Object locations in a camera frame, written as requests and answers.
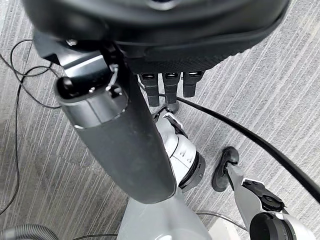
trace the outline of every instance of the gray plastic base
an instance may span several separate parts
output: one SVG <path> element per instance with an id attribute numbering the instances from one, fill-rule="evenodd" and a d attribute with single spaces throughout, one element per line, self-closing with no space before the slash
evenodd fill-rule
<path id="1" fill-rule="evenodd" d="M 130 198 L 117 240 L 211 240 L 181 189 L 165 201 L 142 204 Z"/>

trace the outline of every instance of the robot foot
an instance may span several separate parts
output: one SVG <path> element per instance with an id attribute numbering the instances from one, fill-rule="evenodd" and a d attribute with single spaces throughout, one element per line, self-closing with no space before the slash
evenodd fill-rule
<path id="1" fill-rule="evenodd" d="M 229 184 L 229 177 L 226 170 L 227 163 L 237 165 L 239 153 L 233 146 L 228 146 L 222 151 L 221 159 L 214 170 L 211 185 L 216 192 L 223 192 Z"/>

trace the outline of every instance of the flexible hose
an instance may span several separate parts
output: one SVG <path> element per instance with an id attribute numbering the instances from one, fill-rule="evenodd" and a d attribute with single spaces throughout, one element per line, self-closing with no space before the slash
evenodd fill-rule
<path id="1" fill-rule="evenodd" d="M 59 238 L 45 226 L 25 224 L 2 230 L 0 240 L 59 240 Z"/>

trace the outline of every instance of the black cable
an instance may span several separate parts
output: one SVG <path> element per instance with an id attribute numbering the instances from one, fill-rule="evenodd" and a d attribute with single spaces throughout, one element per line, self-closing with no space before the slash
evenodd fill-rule
<path id="1" fill-rule="evenodd" d="M 10 51 L 10 63 L 11 63 L 11 65 L 8 64 L 8 62 L 7 62 L 3 57 L 2 57 L 2 60 L 4 60 L 4 62 L 6 63 L 6 65 L 7 65 L 9 68 L 11 68 L 11 70 L 15 71 L 16 74 L 21 75 L 21 76 L 23 76 L 23 77 L 36 77 L 36 76 L 39 76 L 39 75 L 44 74 L 45 72 L 47 72 L 47 71 L 49 70 L 48 68 L 51 68 L 51 67 L 52 67 L 52 65 L 53 65 L 52 62 L 50 62 L 50 64 L 49 64 L 49 66 L 48 66 L 47 69 L 45 69 L 45 70 L 43 70 L 43 71 L 40 71 L 40 72 L 37 72 L 37 73 L 34 73 L 34 74 L 21 73 L 21 72 L 19 72 L 18 70 L 15 69 L 14 63 L 13 63 L 14 51 L 15 51 L 15 49 L 16 49 L 20 44 L 22 44 L 22 43 L 24 43 L 24 42 L 33 42 L 33 39 L 31 39 L 31 38 L 23 39 L 23 40 L 21 40 L 21 41 L 18 41 L 18 42 L 13 46 L 13 48 L 12 48 L 11 51 Z"/>
<path id="2" fill-rule="evenodd" d="M 1 56 L 1 59 L 5 62 L 5 64 L 13 71 L 15 78 L 17 79 L 17 81 L 19 82 L 20 86 L 22 87 L 22 89 L 39 105 L 48 108 L 48 109 L 58 109 L 60 108 L 60 106 L 47 106 L 45 104 L 43 104 L 42 102 L 40 102 L 39 100 L 37 100 L 27 89 L 26 87 L 22 84 L 18 74 L 22 75 L 23 77 L 35 77 L 35 76 L 39 76 L 47 71 L 51 71 L 57 78 L 59 78 L 59 75 L 56 73 L 55 70 L 51 69 L 52 64 L 50 64 L 49 66 L 41 66 L 41 68 L 45 68 L 45 70 L 41 71 L 41 72 L 37 72 L 35 74 L 27 74 L 27 73 L 20 73 L 18 72 L 13 65 L 13 54 L 15 49 L 17 48 L 17 46 L 21 43 L 27 42 L 27 41 L 32 41 L 32 39 L 23 39 L 21 41 L 19 41 L 17 44 L 15 44 L 13 46 L 13 48 L 10 51 L 10 64 L 3 58 L 3 56 Z"/>
<path id="3" fill-rule="evenodd" d="M 258 144 L 261 148 L 267 151 L 275 160 L 278 161 L 298 182 L 314 197 L 314 199 L 320 204 L 320 187 L 311 180 L 311 178 L 306 175 L 299 167 L 297 167 L 289 158 L 287 158 L 282 152 L 276 149 L 273 145 L 269 142 L 261 138 L 260 136 L 256 135 L 252 131 L 248 130 L 244 126 L 232 121 L 231 119 L 212 111 L 208 108 L 195 104 L 191 101 L 185 100 L 181 97 L 176 98 L 178 101 L 187 104 L 195 109 L 200 110 L 203 113 L 206 113 L 212 117 L 215 117 L 222 122 L 228 124 L 229 126 L 233 127 L 247 138 L 252 140 L 254 143 Z"/>
<path id="4" fill-rule="evenodd" d="M 117 237 L 117 236 L 118 234 L 94 234 L 94 235 L 80 236 L 72 240 L 80 240 L 80 239 L 95 238 L 95 237 Z"/>
<path id="5" fill-rule="evenodd" d="M 0 59 L 2 59 L 5 64 L 7 65 L 7 61 L 2 57 L 2 55 L 0 55 Z M 41 71 L 41 72 L 38 72 L 36 74 L 28 74 L 30 72 L 32 72 L 33 70 L 35 69 L 42 69 L 42 68 L 45 68 L 44 71 Z M 15 100 L 15 118 L 14 118 L 14 145 L 15 145 L 15 172 L 16 172 L 16 185 L 15 185 L 15 190 L 14 190 L 14 193 L 13 193 L 13 196 L 11 198 L 11 200 L 7 203 L 7 205 L 0 211 L 0 216 L 11 206 L 11 204 L 14 202 L 14 200 L 16 199 L 17 197 L 17 194 L 18 194 L 18 191 L 19 191 L 19 187 L 20 187 L 20 171 L 19 171 L 19 156 L 18 156 L 18 107 L 19 107 L 19 97 L 20 97 L 20 93 L 21 93 L 21 88 L 23 87 L 23 83 L 26 79 L 26 77 L 35 77 L 35 76 L 38 76 L 38 75 L 41 75 L 47 71 L 53 71 L 55 73 L 54 70 L 52 70 L 50 67 L 48 66 L 34 66 L 32 68 L 30 68 L 28 71 L 25 72 L 25 74 L 23 74 L 23 77 L 22 79 L 20 80 L 19 77 L 18 77 L 18 80 L 20 82 L 20 85 L 18 87 L 18 90 L 17 90 L 17 93 L 16 93 L 16 100 Z M 44 106 L 45 108 L 49 108 L 49 109 L 56 109 L 56 108 L 59 108 L 58 107 L 52 107 L 52 106 L 47 106 L 43 103 L 41 103 L 42 106 Z"/>
<path id="6" fill-rule="evenodd" d="M 14 145 L 15 145 L 15 172 L 16 172 L 16 185 L 14 194 L 11 200 L 7 203 L 7 205 L 0 211 L 0 216 L 10 207 L 10 205 L 16 199 L 16 196 L 19 191 L 20 187 L 20 172 L 19 172 L 19 161 L 18 161 L 18 105 L 19 105 L 19 96 L 21 91 L 21 85 L 19 85 L 18 91 L 16 93 L 16 100 L 15 100 L 15 119 L 14 119 Z"/>
<path id="7" fill-rule="evenodd" d="M 226 216 L 224 216 L 224 215 L 222 215 L 222 214 L 215 213 L 215 212 L 196 212 L 196 214 L 197 214 L 197 215 L 208 215 L 208 216 L 214 216 L 214 217 L 217 217 L 217 218 L 221 218 L 221 219 L 223 219 L 223 220 L 228 221 L 229 223 L 234 224 L 234 225 L 237 226 L 238 228 L 241 228 L 242 230 L 245 230 L 246 232 L 248 232 L 248 230 L 247 230 L 244 226 L 242 226 L 242 225 L 234 222 L 233 220 L 231 220 L 230 218 L 228 218 L 228 217 L 226 217 Z"/>

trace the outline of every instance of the gray striped carpet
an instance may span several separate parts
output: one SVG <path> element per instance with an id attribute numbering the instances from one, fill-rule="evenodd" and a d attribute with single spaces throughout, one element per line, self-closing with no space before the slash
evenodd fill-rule
<path id="1" fill-rule="evenodd" d="M 0 0 L 1 53 L 32 36 L 32 26 L 18 0 Z M 261 135 L 320 184 L 320 1 L 293 0 L 284 23 L 266 40 L 207 71 L 191 101 L 215 110 Z M 38 64 L 29 42 L 14 53 L 21 71 Z M 26 80 L 43 103 L 56 105 L 50 73 Z M 13 73 L 0 63 L 0 208 L 15 186 L 14 104 L 18 88 Z M 0 228 L 38 223 L 61 239 L 116 233 L 126 195 L 93 159 L 60 110 L 49 110 L 21 94 L 18 154 L 21 186 L 0 216 Z M 195 211 L 213 211 L 241 223 L 231 188 L 216 193 L 211 174 L 225 146 L 238 148 L 245 172 L 265 181 L 291 213 L 320 239 L 320 207 L 301 185 L 261 148 L 227 125 L 186 105 L 177 114 L 207 168 L 201 184 L 188 192 Z M 201 217 L 210 227 L 212 217 Z M 247 233 L 239 231 L 242 239 Z"/>

